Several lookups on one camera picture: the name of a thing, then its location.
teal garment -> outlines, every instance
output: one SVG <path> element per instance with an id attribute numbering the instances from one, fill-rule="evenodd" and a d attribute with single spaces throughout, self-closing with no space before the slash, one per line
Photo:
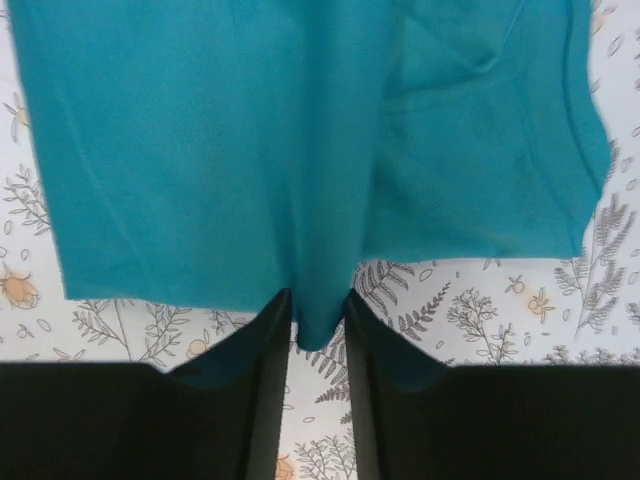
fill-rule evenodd
<path id="1" fill-rule="evenodd" d="M 571 257 L 609 148 L 587 0 L 9 0 L 71 299 L 327 345 L 363 260 Z"/>

floral pattern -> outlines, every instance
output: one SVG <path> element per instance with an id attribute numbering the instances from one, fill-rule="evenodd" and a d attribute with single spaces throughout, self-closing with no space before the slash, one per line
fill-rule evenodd
<path id="1" fill-rule="evenodd" d="M 572 260 L 359 265 L 353 286 L 389 327 L 448 364 L 640 365 L 640 4 L 593 2 L 590 76 L 613 164 Z M 0 358 L 145 361 L 166 370 L 254 313 L 64 299 L 25 104 L 0 10 Z M 278 480 L 356 480 L 344 328 L 292 342 Z"/>

teal fabric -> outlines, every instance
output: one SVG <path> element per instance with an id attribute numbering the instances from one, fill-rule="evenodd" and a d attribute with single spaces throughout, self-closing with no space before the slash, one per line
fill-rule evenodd
<path id="1" fill-rule="evenodd" d="M 9 0 L 69 298 L 319 349 L 357 262 L 571 257 L 609 163 L 587 0 Z"/>

yellow flower illustration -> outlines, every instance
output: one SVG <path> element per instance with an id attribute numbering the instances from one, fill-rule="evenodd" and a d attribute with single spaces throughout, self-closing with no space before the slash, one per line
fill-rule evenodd
<path id="1" fill-rule="evenodd" d="M 293 468 L 293 461 L 289 458 L 289 455 L 278 456 L 276 463 L 276 478 L 275 480 L 295 480 L 296 473 Z"/>
<path id="2" fill-rule="evenodd" d="M 591 35 L 598 33 L 602 25 L 604 25 L 604 15 L 600 12 L 595 12 L 591 18 Z"/>
<path id="3" fill-rule="evenodd" d="M 538 293 L 538 295 L 533 295 L 528 306 L 529 310 L 531 310 L 534 315 L 538 315 L 540 317 L 540 323 L 544 323 L 546 321 L 547 312 L 556 309 L 556 307 L 549 306 L 549 299 L 544 296 L 544 288 L 540 289 L 540 293 Z"/>
<path id="4" fill-rule="evenodd" d="M 7 103 L 4 104 L 4 108 L 13 115 L 13 121 L 11 122 L 11 138 L 14 142 L 18 141 L 18 127 L 20 125 L 24 125 L 25 127 L 31 126 L 31 121 L 29 120 L 29 112 L 27 109 L 21 104 L 20 97 L 17 93 L 13 94 L 13 107 Z"/>
<path id="5" fill-rule="evenodd" d="M 610 5 L 603 9 L 600 9 L 601 1 L 595 2 L 595 9 L 593 14 L 591 15 L 591 35 L 595 35 L 600 31 L 602 26 L 604 25 L 605 18 L 607 15 L 611 15 L 618 8 L 617 5 Z"/>
<path id="6" fill-rule="evenodd" d="M 5 276 L 0 279 L 2 293 L 12 307 L 18 307 L 23 310 L 35 308 L 38 305 L 38 291 L 28 282 L 30 275 L 20 277 L 11 272 L 7 266 L 4 266 Z"/>

black object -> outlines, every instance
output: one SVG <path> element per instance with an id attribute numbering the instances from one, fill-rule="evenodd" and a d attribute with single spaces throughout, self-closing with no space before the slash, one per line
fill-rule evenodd
<path id="1" fill-rule="evenodd" d="M 2 365 L 0 478 L 273 480 L 290 325 L 282 290 L 169 374 L 134 363 Z"/>
<path id="2" fill-rule="evenodd" d="M 450 368 L 345 309 L 362 480 L 640 478 L 640 369 Z"/>

